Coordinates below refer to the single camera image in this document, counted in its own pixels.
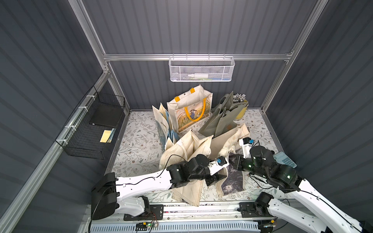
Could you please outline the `cream tote with purple print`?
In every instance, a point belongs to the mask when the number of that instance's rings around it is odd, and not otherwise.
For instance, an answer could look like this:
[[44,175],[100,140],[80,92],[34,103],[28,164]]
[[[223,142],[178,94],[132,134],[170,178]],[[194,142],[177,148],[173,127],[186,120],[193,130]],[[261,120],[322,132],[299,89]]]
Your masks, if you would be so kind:
[[210,159],[216,159],[221,156],[228,159],[228,167],[220,170],[219,175],[226,177],[215,184],[218,196],[220,198],[244,191],[243,172],[233,168],[237,158],[232,158],[232,155],[237,154],[241,150],[239,140],[250,137],[250,132],[245,124],[239,125],[236,128],[212,139]]

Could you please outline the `cream tote bag front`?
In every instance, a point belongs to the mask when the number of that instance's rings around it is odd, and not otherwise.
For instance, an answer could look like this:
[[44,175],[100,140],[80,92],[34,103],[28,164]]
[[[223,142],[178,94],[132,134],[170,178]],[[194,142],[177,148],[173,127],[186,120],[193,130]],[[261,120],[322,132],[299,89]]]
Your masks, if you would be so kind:
[[[209,157],[211,155],[212,138],[212,136],[208,136],[200,139],[193,131],[188,131],[176,144],[165,150],[160,158],[159,169],[162,170],[184,160],[189,161],[198,154]],[[185,201],[197,207],[200,203],[202,188],[203,183],[201,180],[192,181],[184,187],[173,189],[173,199]]]

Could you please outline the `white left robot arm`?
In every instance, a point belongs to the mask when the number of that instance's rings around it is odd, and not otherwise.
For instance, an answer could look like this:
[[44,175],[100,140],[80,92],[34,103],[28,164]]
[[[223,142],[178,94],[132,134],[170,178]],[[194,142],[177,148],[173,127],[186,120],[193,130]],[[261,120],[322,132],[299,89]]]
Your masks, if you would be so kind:
[[113,172],[107,173],[91,189],[91,219],[104,219],[114,213],[136,217],[150,212],[144,193],[181,188],[200,180],[211,186],[225,178],[219,171],[228,166],[229,160],[224,156],[210,160],[198,154],[188,161],[182,159],[179,163],[167,164],[162,170],[147,175],[117,177]]

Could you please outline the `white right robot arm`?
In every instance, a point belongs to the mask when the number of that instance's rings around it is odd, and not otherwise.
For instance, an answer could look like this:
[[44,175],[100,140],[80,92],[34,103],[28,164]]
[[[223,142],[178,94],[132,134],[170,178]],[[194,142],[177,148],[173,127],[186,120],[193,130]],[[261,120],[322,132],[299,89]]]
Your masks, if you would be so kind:
[[308,233],[373,231],[370,223],[347,215],[318,192],[307,179],[298,176],[294,168],[277,163],[272,151],[263,146],[253,146],[249,154],[249,158],[241,154],[230,155],[229,163],[235,170],[265,178],[270,187],[289,194],[312,212],[311,215],[306,214],[269,193],[261,192],[254,202],[256,214],[281,218]]

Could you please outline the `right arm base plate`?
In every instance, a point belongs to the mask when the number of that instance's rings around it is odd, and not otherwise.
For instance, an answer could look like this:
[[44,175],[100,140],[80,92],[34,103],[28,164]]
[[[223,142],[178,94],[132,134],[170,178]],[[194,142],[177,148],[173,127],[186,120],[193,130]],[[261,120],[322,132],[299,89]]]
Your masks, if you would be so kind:
[[253,202],[240,202],[237,211],[240,212],[242,218],[258,217],[256,207]]

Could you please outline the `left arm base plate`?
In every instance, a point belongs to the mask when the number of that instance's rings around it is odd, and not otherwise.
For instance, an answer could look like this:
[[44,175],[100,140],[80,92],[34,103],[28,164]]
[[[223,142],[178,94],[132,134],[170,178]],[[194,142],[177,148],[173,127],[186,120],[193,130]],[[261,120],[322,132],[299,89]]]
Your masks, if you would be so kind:
[[124,221],[151,221],[151,220],[162,220],[164,214],[164,205],[162,204],[151,204],[144,213],[139,216],[132,216],[125,214],[123,217]]

